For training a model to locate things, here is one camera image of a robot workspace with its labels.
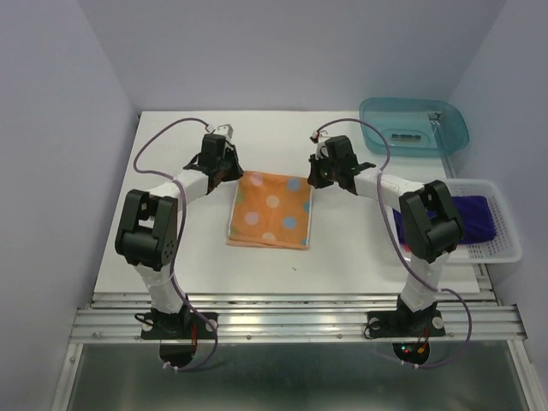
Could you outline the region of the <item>orange towel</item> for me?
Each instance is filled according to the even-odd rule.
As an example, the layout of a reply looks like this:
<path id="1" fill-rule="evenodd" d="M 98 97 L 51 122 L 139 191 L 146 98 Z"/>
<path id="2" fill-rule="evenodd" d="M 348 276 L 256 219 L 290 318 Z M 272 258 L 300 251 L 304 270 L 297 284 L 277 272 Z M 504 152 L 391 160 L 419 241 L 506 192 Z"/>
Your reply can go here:
<path id="1" fill-rule="evenodd" d="M 304 177 L 245 172 L 236 186 L 227 244 L 307 250 L 312 197 Z"/>

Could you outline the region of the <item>purple towel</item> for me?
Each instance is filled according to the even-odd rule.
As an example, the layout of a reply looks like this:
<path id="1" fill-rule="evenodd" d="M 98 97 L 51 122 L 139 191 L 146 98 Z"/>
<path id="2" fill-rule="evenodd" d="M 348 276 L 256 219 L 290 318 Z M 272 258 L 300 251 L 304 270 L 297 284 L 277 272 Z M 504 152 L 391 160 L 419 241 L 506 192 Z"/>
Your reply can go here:
<path id="1" fill-rule="evenodd" d="M 479 244 L 492 241 L 496 237 L 497 232 L 485 197 L 468 196 L 452 197 L 452 199 L 464 230 L 463 237 L 459 239 L 457 244 Z M 435 209 L 431 210 L 429 208 L 426 208 L 426 214 L 429 219 L 435 219 L 438 215 Z M 402 247 L 409 248 L 406 242 L 402 214 L 393 210 L 393 218 L 396 226 L 397 243 Z"/>

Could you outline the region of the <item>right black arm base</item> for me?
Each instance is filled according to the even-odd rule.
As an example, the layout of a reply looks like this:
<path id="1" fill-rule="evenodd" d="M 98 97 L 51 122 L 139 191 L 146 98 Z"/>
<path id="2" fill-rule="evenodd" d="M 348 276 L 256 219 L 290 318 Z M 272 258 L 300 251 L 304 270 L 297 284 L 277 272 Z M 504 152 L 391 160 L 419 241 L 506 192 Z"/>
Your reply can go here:
<path id="1" fill-rule="evenodd" d="M 368 339 L 394 339 L 392 348 L 396 357 L 416 366 L 428 360 L 430 339 L 445 335 L 441 312 L 437 309 L 411 312 L 406 307 L 370 312 L 364 330 L 364 337 Z"/>

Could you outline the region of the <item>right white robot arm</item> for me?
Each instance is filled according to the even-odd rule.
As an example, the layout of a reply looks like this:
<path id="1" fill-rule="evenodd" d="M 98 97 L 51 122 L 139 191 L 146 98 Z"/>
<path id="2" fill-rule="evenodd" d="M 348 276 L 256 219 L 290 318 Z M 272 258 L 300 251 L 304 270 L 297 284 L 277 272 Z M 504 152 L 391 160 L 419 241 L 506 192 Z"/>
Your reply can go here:
<path id="1" fill-rule="evenodd" d="M 349 193 L 376 200 L 383 219 L 387 209 L 400 213 L 410 261 L 401 258 L 408 279 L 399 295 L 404 305 L 394 313 L 395 327 L 413 334 L 425 323 L 423 311 L 433 306 L 442 269 L 464 236 L 462 219 L 444 181 L 423 183 L 385 174 L 371 163 L 359 163 L 344 135 L 313 138 L 308 183 L 321 189 L 333 184 Z"/>

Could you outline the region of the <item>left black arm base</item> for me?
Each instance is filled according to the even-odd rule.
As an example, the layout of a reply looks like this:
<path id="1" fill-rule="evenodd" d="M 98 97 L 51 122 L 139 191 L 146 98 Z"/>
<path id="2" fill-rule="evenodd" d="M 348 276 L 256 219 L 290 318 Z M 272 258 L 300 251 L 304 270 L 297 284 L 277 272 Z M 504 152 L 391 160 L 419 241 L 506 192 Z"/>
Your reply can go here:
<path id="1" fill-rule="evenodd" d="M 179 313 L 162 313 L 152 308 L 147 313 L 136 313 L 134 319 L 141 326 L 140 338 L 158 342 L 158 355 L 164 367 L 176 372 L 202 367 L 217 349 L 215 312 L 197 314 L 183 306 Z M 213 348 L 203 360 L 195 362 L 199 343 L 213 343 Z"/>

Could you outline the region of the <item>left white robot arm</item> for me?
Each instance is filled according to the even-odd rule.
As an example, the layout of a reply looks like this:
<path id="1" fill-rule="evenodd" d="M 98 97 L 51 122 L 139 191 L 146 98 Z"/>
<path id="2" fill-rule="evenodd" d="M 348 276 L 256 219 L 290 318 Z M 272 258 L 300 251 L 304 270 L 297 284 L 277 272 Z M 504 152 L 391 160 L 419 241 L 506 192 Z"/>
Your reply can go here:
<path id="1" fill-rule="evenodd" d="M 184 336 L 191 319 L 182 311 L 182 291 L 173 273 L 182 219 L 189 203 L 243 176 L 232 134 L 228 124 L 205 134 L 200 152 L 178 176 L 150 191 L 132 189 L 123 203 L 116 253 L 140 274 L 152 309 L 163 313 L 160 324 L 171 337 Z"/>

